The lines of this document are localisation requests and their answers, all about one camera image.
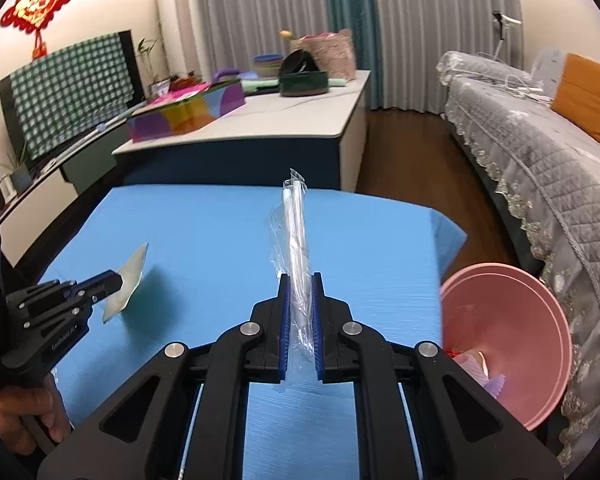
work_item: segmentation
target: green checkered cloth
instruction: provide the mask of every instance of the green checkered cloth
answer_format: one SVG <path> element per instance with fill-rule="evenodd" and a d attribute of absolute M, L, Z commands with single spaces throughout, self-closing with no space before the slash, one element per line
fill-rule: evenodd
<path fill-rule="evenodd" d="M 11 89 L 30 158 L 121 114 L 134 94 L 117 34 L 68 46 L 17 69 Z"/>

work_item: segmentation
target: blue table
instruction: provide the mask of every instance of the blue table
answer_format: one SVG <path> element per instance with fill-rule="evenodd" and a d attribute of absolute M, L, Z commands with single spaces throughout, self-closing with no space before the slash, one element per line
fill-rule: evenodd
<path fill-rule="evenodd" d="M 104 302 L 90 333 L 58 366 L 74 424 L 163 345 L 215 341 L 274 297 L 268 215 L 276 188 L 131 186 L 113 189 L 49 267 L 44 280 L 83 280 L 119 268 L 144 242 L 144 278 L 106 325 Z M 440 277 L 465 240 L 428 208 L 333 190 L 309 190 L 305 222 L 312 271 L 325 293 L 388 340 L 440 342 Z M 358 475 L 351 384 L 250 389 L 247 479 L 351 479 Z"/>

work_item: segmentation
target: red wall hanging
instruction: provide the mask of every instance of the red wall hanging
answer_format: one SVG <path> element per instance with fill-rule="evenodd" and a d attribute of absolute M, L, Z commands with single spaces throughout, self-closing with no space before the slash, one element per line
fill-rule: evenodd
<path fill-rule="evenodd" d="M 36 33 L 33 59 L 46 56 L 46 43 L 42 41 L 40 30 L 46 28 L 54 18 L 54 13 L 70 0 L 16 0 L 13 7 L 0 18 L 0 26 L 17 27 L 26 34 Z"/>

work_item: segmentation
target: purple handle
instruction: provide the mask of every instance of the purple handle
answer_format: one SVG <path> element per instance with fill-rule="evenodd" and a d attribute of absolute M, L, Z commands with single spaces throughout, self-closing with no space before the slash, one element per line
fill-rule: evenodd
<path fill-rule="evenodd" d="M 235 68 L 223 68 L 222 70 L 218 70 L 213 78 L 212 83 L 217 83 L 220 81 L 220 78 L 227 77 L 228 75 L 240 75 L 240 71 L 236 70 Z"/>

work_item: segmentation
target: pink trash can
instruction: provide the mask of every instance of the pink trash can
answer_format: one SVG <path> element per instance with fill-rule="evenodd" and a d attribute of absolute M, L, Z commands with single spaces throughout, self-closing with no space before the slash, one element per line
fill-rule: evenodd
<path fill-rule="evenodd" d="M 571 334 L 557 300 L 504 264 L 456 272 L 440 291 L 443 348 L 476 349 L 489 376 L 504 374 L 500 403 L 529 431 L 557 406 L 571 370 Z"/>

